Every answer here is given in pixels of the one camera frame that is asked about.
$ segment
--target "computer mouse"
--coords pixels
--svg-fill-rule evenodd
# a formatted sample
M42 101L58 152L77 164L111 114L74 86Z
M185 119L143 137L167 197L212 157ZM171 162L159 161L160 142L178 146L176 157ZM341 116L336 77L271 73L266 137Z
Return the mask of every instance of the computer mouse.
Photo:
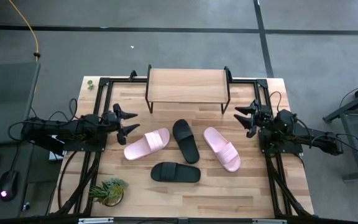
M10 170L5 172L0 178L0 198L8 202L15 198L17 193L17 171Z

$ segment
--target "yellow cable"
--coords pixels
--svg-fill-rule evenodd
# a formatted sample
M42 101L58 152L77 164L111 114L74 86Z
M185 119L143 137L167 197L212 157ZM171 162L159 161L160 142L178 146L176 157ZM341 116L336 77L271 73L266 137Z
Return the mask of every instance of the yellow cable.
M19 11L19 9L15 6L15 4L13 4L13 2L11 0L9 0L9 2L12 4L13 8L15 8L16 12L19 13L19 15L22 17L22 19L24 20L24 22L27 24L27 26L29 27L31 33L32 33L32 36L34 37L34 40L35 40L35 53L37 55L39 55L39 51L38 51L38 40L37 40L37 36L35 36L35 33L34 31L32 30L30 24L27 22L27 20L25 19L25 17L22 15L22 13ZM35 55L35 61L38 62L38 57Z

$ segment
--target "small plant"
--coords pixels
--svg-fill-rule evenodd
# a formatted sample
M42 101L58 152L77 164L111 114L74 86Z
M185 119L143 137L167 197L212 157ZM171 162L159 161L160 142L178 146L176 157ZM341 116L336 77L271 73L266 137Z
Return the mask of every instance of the small plant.
M112 178L102 181L101 185L93 187L89 192L89 196L96 198L96 202L102 205L113 206L121 201L124 189L127 187L127 182L119 178Z
M89 90L93 90L94 85L93 85L92 80L89 80L89 81L87 82L87 84L88 84L88 89L89 89Z

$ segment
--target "black slide sandal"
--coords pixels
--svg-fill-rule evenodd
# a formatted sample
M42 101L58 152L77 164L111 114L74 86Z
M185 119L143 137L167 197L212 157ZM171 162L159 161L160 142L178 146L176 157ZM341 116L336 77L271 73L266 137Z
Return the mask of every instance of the black slide sandal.
M197 145L194 140L193 132L191 132L189 124L180 119L173 125L173 137L178 143L178 146L186 159L187 163L194 164L200 159Z
M200 181L201 171L176 162L161 162L153 167L151 178L158 182L195 183Z

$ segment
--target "slide sandal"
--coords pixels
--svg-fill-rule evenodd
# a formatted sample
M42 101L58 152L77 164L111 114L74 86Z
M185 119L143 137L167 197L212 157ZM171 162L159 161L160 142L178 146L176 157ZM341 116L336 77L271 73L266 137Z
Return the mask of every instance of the slide sandal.
M194 135L191 132L189 124L180 119L173 125L173 137L177 141L183 157L187 163L194 164L200 159Z
M153 167L151 177L158 182L195 183L200 180L201 171L176 162L161 162Z
M235 172L240 168L241 159L236 148L216 129L211 127L205 129L204 139L227 171Z
M146 133L142 139L130 144L124 149L125 158L129 161L133 161L153 152L157 152L167 146L169 137L167 128Z

